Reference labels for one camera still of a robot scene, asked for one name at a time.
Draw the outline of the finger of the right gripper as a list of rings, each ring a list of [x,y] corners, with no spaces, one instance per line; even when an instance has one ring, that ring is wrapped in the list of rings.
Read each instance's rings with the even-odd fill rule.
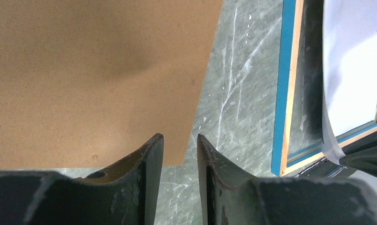
[[[377,131],[343,148],[339,163],[377,177]]]

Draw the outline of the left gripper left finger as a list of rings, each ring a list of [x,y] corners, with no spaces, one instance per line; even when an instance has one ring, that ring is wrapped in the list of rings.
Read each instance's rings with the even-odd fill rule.
[[[0,171],[0,225],[152,225],[164,138],[85,178]]]

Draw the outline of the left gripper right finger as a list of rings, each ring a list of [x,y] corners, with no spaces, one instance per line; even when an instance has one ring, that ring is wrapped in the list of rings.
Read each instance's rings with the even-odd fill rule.
[[[205,225],[377,225],[377,193],[364,181],[259,178],[197,137]]]

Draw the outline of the clear glass pane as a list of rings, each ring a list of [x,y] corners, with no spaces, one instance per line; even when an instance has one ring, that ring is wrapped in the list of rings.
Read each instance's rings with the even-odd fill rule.
[[[322,0],[303,2],[288,162],[314,152],[321,144],[323,4]]]

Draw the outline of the blue picture frame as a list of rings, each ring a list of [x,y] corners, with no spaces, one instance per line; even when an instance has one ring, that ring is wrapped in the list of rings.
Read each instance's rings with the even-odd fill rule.
[[[301,28],[300,20],[302,18],[303,2],[304,0],[286,0],[283,2],[275,125],[271,160],[271,172],[277,176],[288,175],[289,173],[292,173],[293,171],[306,166],[307,164],[313,163],[321,158],[326,158],[322,152],[322,147],[324,144],[322,136],[321,144],[319,145],[318,149],[299,158],[298,160],[288,162],[290,127],[293,112],[296,76],[295,61],[298,56],[299,35]]]

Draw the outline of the hot air balloon photo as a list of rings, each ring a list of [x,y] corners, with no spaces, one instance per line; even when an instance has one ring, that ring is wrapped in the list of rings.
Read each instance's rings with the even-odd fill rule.
[[[326,0],[322,46],[322,152],[339,164],[377,131],[377,0]]]

